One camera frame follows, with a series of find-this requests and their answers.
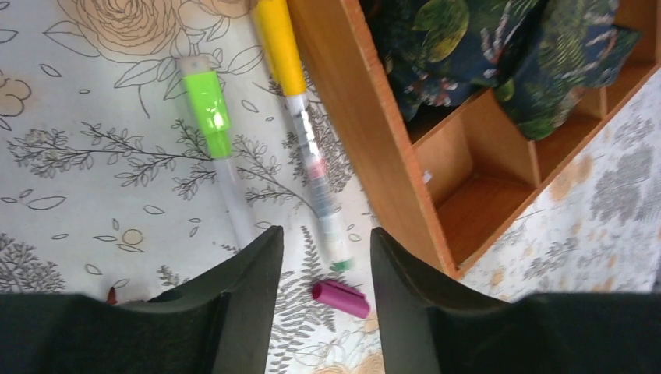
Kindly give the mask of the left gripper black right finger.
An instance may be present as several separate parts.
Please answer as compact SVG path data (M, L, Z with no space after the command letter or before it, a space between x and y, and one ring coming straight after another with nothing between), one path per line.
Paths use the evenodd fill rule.
M413 256L382 228L370 259L388 373L657 373L660 296L537 293L504 302Z

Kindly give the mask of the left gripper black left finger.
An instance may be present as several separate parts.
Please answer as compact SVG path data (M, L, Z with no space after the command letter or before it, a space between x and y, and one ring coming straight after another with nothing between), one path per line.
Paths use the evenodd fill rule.
M4 373L263 373L284 252L273 226L147 301L4 294Z

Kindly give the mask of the magenta pen cap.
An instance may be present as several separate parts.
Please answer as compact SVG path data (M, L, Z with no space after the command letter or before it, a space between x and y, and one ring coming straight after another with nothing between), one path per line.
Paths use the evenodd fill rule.
M355 288L334 280L323 280L313 285L313 300L351 316L365 319L370 313L366 296Z

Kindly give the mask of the white pen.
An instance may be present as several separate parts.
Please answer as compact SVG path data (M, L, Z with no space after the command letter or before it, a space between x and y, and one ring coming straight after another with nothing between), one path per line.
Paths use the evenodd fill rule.
M331 270L345 272L352 267L352 255L341 237L343 221L336 211L338 203L331 191L326 162L313 131L306 92L284 97L309 181L310 203L317 217L320 248Z
M244 248L256 237L254 221L232 160L231 120L217 73L205 56L179 61L190 107L207 143L235 238Z

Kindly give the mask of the green pen cap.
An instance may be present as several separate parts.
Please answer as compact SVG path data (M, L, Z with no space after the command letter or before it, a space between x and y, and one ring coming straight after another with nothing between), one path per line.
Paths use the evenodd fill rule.
M217 73L213 70L186 74L183 82L200 131L214 159L232 154L232 142L226 133L231 121Z

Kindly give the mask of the yellow pen cap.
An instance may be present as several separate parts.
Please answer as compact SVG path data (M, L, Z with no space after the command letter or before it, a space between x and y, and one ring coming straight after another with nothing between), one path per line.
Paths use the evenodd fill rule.
M253 8L253 20L267 55L274 80L286 97L306 92L306 81L285 0L260 0Z

